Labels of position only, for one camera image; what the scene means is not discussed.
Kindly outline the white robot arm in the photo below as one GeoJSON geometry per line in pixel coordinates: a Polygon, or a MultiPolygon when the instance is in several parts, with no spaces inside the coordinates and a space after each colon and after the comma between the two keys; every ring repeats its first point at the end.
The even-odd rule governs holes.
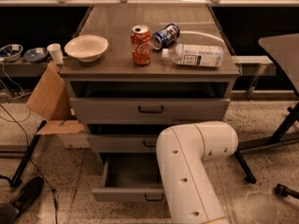
{"type": "Polygon", "coordinates": [[[229,224],[205,161],[233,155],[237,134],[222,121],[171,126],[156,142],[157,162],[173,224],[229,224]]]}

